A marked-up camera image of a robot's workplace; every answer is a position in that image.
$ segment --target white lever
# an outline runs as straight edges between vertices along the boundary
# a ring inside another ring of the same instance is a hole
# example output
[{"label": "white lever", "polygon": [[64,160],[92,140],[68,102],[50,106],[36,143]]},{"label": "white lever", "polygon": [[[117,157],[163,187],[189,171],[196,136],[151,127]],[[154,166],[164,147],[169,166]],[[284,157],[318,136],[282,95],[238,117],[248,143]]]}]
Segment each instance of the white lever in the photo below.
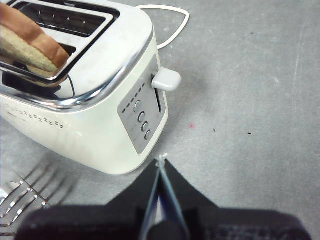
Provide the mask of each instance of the white lever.
[{"label": "white lever", "polygon": [[181,82],[181,76],[176,71],[161,67],[154,76],[151,86],[154,89],[163,90],[166,92],[174,91],[178,88]]}]

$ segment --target toaster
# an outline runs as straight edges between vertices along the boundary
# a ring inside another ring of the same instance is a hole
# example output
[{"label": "toaster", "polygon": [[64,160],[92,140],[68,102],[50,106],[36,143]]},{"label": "toaster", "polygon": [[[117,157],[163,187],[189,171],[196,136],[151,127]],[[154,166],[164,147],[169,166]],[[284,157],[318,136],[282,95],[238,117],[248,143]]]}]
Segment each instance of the toaster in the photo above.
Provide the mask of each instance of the toaster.
[{"label": "toaster", "polygon": [[104,173],[138,168],[168,119],[166,91],[180,75],[161,67],[142,10],[105,0],[14,0],[70,55],[51,77],[0,62],[1,116],[48,149]]}]

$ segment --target round button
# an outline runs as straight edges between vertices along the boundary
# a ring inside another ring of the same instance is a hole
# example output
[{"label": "round button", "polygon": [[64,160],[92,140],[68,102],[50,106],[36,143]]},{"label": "round button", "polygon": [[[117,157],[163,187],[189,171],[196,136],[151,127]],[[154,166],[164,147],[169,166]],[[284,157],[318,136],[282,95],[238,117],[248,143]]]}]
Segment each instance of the round button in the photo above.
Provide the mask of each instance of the round button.
[{"label": "round button", "polygon": [[148,131],[146,131],[146,133],[145,133],[145,135],[144,135],[144,139],[145,139],[145,140],[148,140],[148,139],[150,138],[150,136],[151,136],[151,131],[148,130]]},{"label": "round button", "polygon": [[138,101],[135,102],[135,104],[133,106],[133,111],[136,113],[136,112],[138,112],[140,110],[140,108],[141,108],[141,101],[138,100]]},{"label": "round button", "polygon": [[142,123],[145,120],[145,116],[146,116],[145,112],[142,111],[138,116],[138,122]]},{"label": "round button", "polygon": [[147,130],[149,126],[149,123],[147,121],[145,121],[143,124],[142,124],[142,127],[141,127],[141,131],[142,132],[145,132]]}]

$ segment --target toaster top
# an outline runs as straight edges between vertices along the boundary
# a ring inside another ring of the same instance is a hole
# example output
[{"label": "toaster top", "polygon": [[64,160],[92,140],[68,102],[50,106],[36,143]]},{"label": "toaster top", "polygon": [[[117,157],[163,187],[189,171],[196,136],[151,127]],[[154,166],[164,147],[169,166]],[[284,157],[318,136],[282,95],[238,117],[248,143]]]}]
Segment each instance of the toaster top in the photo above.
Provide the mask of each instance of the toaster top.
[{"label": "toaster top", "polygon": [[[105,0],[16,0],[11,7],[34,20],[70,54],[51,78],[24,65],[0,63],[1,94],[55,111],[89,107],[104,99],[140,59],[153,36],[146,13]],[[67,79],[55,87],[44,85]]]}]

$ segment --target gray floor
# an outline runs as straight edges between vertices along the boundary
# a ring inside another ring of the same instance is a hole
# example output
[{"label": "gray floor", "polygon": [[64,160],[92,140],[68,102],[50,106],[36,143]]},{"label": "gray floor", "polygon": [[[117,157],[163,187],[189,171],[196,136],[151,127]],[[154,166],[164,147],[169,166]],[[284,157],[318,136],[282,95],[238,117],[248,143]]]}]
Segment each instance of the gray floor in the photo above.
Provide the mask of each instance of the gray floor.
[{"label": "gray floor", "polygon": [[[190,12],[159,51],[182,76],[150,158],[168,159],[221,207],[275,209],[320,239],[320,1],[142,0]],[[158,42],[183,16],[148,11]],[[1,121],[1,181],[53,159],[79,183],[68,204],[106,204],[144,169],[106,175],[57,155]]]}]

